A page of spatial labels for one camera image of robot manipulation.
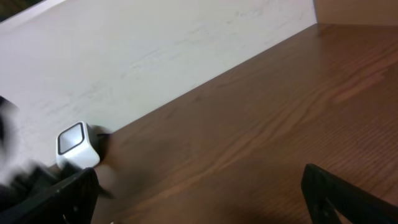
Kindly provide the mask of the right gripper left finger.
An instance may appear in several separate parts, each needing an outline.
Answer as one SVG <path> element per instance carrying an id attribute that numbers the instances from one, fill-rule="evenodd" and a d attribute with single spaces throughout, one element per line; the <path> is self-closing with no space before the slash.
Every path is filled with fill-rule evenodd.
<path id="1" fill-rule="evenodd" d="M 1 223 L 90 223 L 99 191 L 86 168 L 1 212 Z"/>

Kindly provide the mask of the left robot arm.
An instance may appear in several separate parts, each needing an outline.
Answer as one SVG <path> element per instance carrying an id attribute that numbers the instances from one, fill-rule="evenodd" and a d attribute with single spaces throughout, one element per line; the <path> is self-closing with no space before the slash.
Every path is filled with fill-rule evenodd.
<path id="1" fill-rule="evenodd" d="M 17 106 L 1 97 L 1 212 L 59 183 L 62 171 L 42 159 L 49 152 L 38 128 L 18 121 Z"/>

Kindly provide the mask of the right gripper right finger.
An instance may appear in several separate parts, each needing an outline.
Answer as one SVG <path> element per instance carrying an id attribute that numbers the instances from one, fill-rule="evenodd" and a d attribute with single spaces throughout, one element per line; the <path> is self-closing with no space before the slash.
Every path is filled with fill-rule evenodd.
<path id="1" fill-rule="evenodd" d="M 301 189 L 313 223 L 397 223 L 397 207 L 316 166 L 305 166 Z"/>

